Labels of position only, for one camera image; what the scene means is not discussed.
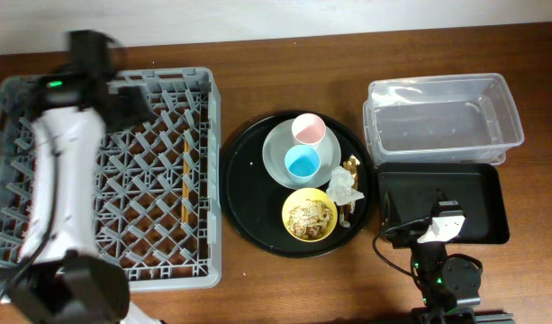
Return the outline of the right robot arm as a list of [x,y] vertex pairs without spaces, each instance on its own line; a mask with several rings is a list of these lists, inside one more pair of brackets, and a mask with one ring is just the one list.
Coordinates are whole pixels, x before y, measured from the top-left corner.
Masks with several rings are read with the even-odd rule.
[[[459,203],[440,190],[430,213],[414,220],[389,225],[373,240],[376,255],[393,269],[410,276],[421,291],[424,306],[405,315],[383,319],[383,323],[465,323],[508,324],[514,315],[506,312],[476,313],[481,302],[479,289],[484,271],[480,260],[464,255],[450,255],[446,244],[459,235],[466,220]],[[410,268],[405,270],[389,261],[377,248],[379,239],[411,250]]]

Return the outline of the gold snack wrapper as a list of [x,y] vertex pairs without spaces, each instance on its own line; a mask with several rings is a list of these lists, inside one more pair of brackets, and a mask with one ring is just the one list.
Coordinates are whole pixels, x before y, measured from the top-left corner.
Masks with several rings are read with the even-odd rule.
[[[360,165],[360,161],[354,155],[351,155],[350,158],[347,161],[344,161],[343,164],[342,164],[342,166],[350,172],[350,174],[351,174],[351,176],[354,180],[354,184],[351,186],[351,188],[354,189],[354,190],[357,190],[357,187],[358,187],[358,171],[357,171],[357,169],[358,169],[359,165]],[[342,211],[343,211],[345,216],[351,216],[351,215],[354,214],[355,208],[356,208],[356,202],[352,201],[349,204],[344,205],[342,207]]]

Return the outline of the wooden chopstick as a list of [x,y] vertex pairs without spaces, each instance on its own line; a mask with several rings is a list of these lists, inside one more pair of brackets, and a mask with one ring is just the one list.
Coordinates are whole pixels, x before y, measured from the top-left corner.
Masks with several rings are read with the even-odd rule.
[[182,191],[184,194],[189,193],[186,177],[190,176],[190,166],[187,161],[187,159],[190,157],[190,150],[191,150],[190,145],[186,141],[184,141],[184,149],[182,154],[182,160],[183,160]]
[[181,207],[181,221],[183,223],[189,222],[189,210],[186,208],[186,202],[189,201],[189,189],[185,182],[182,182],[182,207]]

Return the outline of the yellow bowl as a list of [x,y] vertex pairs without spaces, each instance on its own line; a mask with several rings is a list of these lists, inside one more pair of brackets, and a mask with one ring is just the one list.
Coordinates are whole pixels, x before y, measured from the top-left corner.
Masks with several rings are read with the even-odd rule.
[[[291,231],[286,227],[285,223],[288,220],[288,212],[294,208],[295,206],[299,205],[304,200],[320,200],[325,202],[326,206],[332,210],[333,217],[330,226],[327,228],[325,234],[323,237],[316,239],[316,240],[304,240],[301,238],[295,237]],[[335,227],[338,223],[338,209],[335,205],[335,203],[329,198],[329,196],[323,192],[322,190],[315,189],[315,188],[304,188],[300,190],[294,191],[286,200],[282,209],[282,222],[285,226],[285,229],[288,231],[288,233],[293,236],[295,239],[298,239],[303,242],[313,243],[317,241],[321,241],[325,238],[327,238],[332,231],[335,230]]]

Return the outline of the food scraps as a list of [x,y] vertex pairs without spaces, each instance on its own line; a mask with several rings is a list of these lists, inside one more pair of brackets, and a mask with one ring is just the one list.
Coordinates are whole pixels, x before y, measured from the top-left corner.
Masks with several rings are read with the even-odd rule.
[[285,225],[299,239],[316,240],[324,236],[332,217],[325,202],[304,200],[288,212]]

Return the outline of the blue plastic cup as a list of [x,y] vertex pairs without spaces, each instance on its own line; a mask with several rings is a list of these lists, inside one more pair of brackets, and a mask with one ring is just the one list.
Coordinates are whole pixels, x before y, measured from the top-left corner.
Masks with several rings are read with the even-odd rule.
[[308,145],[295,145],[285,154],[285,169],[293,183],[309,183],[321,166],[317,150]]

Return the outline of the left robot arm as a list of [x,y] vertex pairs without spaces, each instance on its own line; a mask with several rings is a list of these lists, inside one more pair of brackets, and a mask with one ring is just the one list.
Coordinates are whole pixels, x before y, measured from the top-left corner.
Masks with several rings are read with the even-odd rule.
[[3,298],[32,323],[151,323],[131,301],[124,271],[100,258],[93,177],[105,134],[154,120],[140,87],[111,92],[122,69],[115,40],[68,35],[68,63],[41,76],[26,104],[35,144],[32,209],[17,265],[0,273]]

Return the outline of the white napkin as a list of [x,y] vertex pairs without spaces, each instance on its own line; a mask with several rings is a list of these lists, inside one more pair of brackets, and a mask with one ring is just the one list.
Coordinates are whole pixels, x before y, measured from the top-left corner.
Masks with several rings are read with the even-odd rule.
[[326,194],[338,206],[363,199],[365,197],[364,194],[354,189],[354,184],[355,180],[352,174],[342,166],[337,166],[331,172],[331,179]]

